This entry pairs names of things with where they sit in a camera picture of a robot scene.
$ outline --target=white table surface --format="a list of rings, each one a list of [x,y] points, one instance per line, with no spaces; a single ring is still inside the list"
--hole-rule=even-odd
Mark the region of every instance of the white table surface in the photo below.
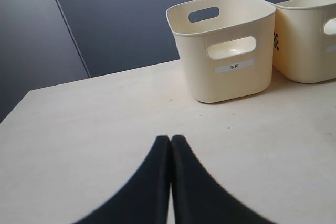
[[[214,178],[267,218],[336,223],[336,81],[274,71],[260,94],[202,104],[179,61],[29,92],[0,124],[0,223],[76,221],[161,134],[184,134]]]

